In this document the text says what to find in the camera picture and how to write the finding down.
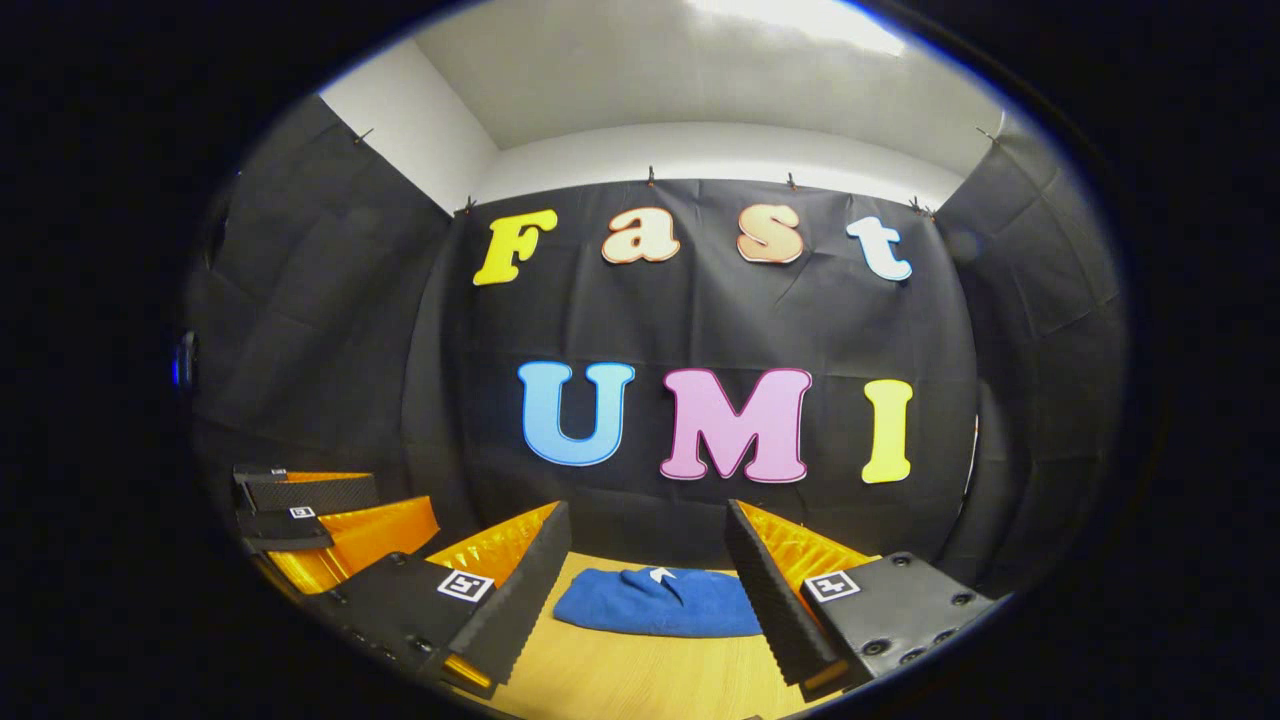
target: yellow letter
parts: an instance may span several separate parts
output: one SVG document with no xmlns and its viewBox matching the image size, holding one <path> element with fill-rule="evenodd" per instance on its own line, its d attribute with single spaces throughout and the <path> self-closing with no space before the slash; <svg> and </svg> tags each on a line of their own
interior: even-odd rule
<svg viewBox="0 0 1280 720">
<path fill-rule="evenodd" d="M 644 258 L 650 263 L 662 263 L 680 251 L 672 227 L 671 213 L 662 208 L 636 208 L 609 220 L 609 229 L 616 231 L 604 240 L 600 254 L 613 264 L 635 263 Z"/>
<path fill-rule="evenodd" d="M 874 407 L 872 461 L 863 466 L 864 483 L 895 483 L 911 474 L 906 459 L 906 401 L 911 386 L 902 380 L 872 380 L 863 388 Z"/>
<path fill-rule="evenodd" d="M 737 217 L 737 251 L 751 263 L 790 263 L 804 250 L 804 238 L 791 229 L 799 224 L 786 205 L 751 205 Z"/>
<path fill-rule="evenodd" d="M 539 210 L 524 215 L 498 218 L 489 229 L 493 238 L 489 241 L 489 254 L 485 255 L 484 266 L 471 279 L 475 284 L 509 283 L 516 279 L 520 270 L 511 263 L 511 254 L 515 252 L 521 260 L 529 260 L 538 247 L 538 229 L 556 229 L 556 210 Z"/>
</svg>

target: blue cloth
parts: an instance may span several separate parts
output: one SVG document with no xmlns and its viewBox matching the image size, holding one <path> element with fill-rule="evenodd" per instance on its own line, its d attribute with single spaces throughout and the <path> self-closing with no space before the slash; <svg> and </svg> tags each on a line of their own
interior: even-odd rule
<svg viewBox="0 0 1280 720">
<path fill-rule="evenodd" d="M 760 634 L 742 583 L 707 570 L 582 570 L 552 615 L 581 628 L 614 633 L 682 638 Z"/>
</svg>

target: blue letter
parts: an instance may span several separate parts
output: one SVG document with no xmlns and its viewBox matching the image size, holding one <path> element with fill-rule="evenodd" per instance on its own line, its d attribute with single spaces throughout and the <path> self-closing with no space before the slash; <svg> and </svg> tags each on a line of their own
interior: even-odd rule
<svg viewBox="0 0 1280 720">
<path fill-rule="evenodd" d="M 622 389 L 636 377 L 622 363 L 586 368 L 595 383 L 595 432 L 586 439 L 564 437 L 559 429 L 561 387 L 573 377 L 563 363 L 525 363 L 516 373 L 525 383 L 525 442 L 544 460 L 559 465 L 604 462 L 622 442 Z"/>
<path fill-rule="evenodd" d="M 901 240 L 896 229 L 879 224 L 879 218 L 863 218 L 845 228 L 850 237 L 856 237 L 863 245 L 863 258 L 877 275 L 887 281 L 905 281 L 911 275 L 911 264 L 893 258 L 891 242 Z"/>
</svg>

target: white ceiling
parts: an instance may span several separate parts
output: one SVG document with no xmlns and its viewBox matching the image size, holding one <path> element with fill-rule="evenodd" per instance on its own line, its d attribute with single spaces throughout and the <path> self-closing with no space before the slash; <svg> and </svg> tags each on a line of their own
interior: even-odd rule
<svg viewBox="0 0 1280 720">
<path fill-rule="evenodd" d="M 964 70 L 910 41 L 901 56 L 877 54 L 692 1 L 708 0 L 490 0 L 415 40 L 503 150 L 733 122 L 844 136 L 964 177 L 988 147 L 974 128 L 1001 123 Z"/>
</svg>

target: foam letter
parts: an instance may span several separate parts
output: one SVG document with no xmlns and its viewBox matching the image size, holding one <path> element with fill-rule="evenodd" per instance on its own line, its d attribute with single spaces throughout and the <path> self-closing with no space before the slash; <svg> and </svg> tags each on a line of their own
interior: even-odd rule
<svg viewBox="0 0 1280 720">
<path fill-rule="evenodd" d="M 863 466 L 864 483 L 896 483 L 911 474 L 906 459 L 906 401 L 911 386 L 902 380 L 872 380 L 863 388 L 874 407 L 872 461 Z"/>
<path fill-rule="evenodd" d="M 663 380 L 676 393 L 676 430 L 663 475 L 696 480 L 707 474 L 698 441 L 727 478 L 755 441 L 755 460 L 744 473 L 758 483 L 794 483 L 808 473 L 800 461 L 800 405 L 813 378 L 804 370 L 769 370 L 760 375 L 741 413 L 735 413 L 710 370 L 672 370 Z"/>
<path fill-rule="evenodd" d="M 558 218 L 556 210 L 539 210 L 524 215 L 498 218 L 489 229 L 493 238 L 489 240 L 489 252 L 484 258 L 484 265 L 471 279 L 475 284 L 509 283 L 516 279 L 520 270 L 511 264 L 511 254 L 515 252 L 521 260 L 529 260 L 538 247 L 538 229 L 556 229 Z"/>
<path fill-rule="evenodd" d="M 622 442 L 622 391 L 635 377 L 635 368 L 622 363 L 596 363 L 586 368 L 595 383 L 595 432 L 573 439 L 561 432 L 561 388 L 573 377 L 563 363 L 525 363 L 516 373 L 525 383 L 525 442 L 541 459 L 559 465 L 604 462 Z"/>
<path fill-rule="evenodd" d="M 856 237 L 863 246 L 863 258 L 867 265 L 877 275 L 887 281 L 905 281 L 911 277 L 911 264 L 906 260 L 893 258 L 891 242 L 899 242 L 901 237 L 893 228 L 879 224 L 879 218 L 863 218 L 856 223 L 850 223 L 845 232 L 849 237 Z"/>
<path fill-rule="evenodd" d="M 737 251 L 751 263 L 790 263 L 804 250 L 804 238 L 791 229 L 800 217 L 786 205 L 751 205 L 737 217 Z"/>
<path fill-rule="evenodd" d="M 613 264 L 635 263 L 641 258 L 662 263 L 680 251 L 673 225 L 671 213 L 662 208 L 627 210 L 609 220 L 609 229 L 616 232 L 604 240 L 600 254 Z"/>
</svg>

